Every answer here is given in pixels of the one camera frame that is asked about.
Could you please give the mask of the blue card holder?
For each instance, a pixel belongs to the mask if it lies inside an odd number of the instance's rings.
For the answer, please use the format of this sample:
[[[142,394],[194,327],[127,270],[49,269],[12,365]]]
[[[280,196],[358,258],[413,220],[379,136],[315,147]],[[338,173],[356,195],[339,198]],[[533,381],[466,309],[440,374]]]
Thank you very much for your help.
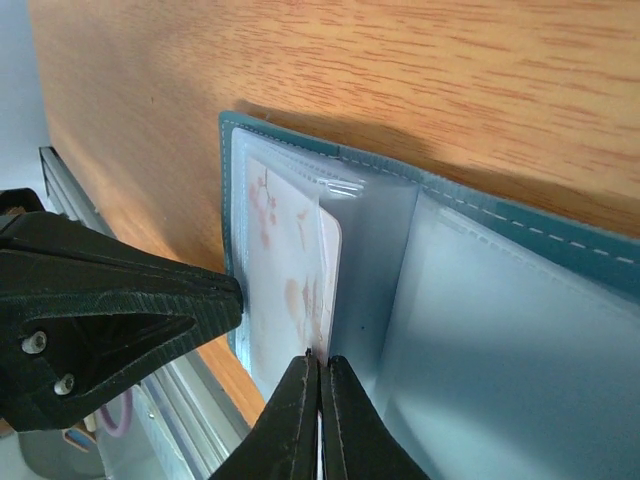
[[[251,368],[247,162],[339,224],[330,357],[434,479],[639,475],[639,242],[392,158],[219,117],[225,267]]]

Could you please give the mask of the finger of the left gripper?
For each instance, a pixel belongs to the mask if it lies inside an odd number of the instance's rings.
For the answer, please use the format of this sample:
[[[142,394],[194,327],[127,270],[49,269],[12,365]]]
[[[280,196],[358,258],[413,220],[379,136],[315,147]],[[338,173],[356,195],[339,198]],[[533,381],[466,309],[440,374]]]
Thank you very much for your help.
[[[57,259],[186,280],[197,287],[229,294],[235,300],[240,298],[239,283],[230,276],[144,252],[51,212],[3,215],[1,245]]]
[[[55,428],[67,428],[165,364],[240,323],[243,301],[220,292],[53,296]]]

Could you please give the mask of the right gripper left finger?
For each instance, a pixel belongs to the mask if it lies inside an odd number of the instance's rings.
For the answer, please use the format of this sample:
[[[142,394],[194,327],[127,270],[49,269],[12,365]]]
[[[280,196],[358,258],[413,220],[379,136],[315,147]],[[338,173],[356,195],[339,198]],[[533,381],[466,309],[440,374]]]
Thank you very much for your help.
[[[249,434],[214,479],[317,477],[319,362],[294,357]]]

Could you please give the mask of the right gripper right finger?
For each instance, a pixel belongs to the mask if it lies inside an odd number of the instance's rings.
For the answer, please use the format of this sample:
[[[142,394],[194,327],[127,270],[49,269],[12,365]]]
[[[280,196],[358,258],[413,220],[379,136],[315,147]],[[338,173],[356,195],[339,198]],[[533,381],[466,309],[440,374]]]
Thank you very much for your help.
[[[348,360],[320,371],[325,479],[426,479],[384,425]]]

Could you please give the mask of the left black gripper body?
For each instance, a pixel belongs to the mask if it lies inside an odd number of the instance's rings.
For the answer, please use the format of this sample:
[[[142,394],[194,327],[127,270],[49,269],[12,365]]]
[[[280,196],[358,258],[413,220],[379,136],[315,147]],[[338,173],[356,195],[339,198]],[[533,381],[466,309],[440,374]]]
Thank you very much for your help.
[[[1,192],[1,418],[18,432],[55,428],[55,259],[26,242],[47,217],[32,189]]]

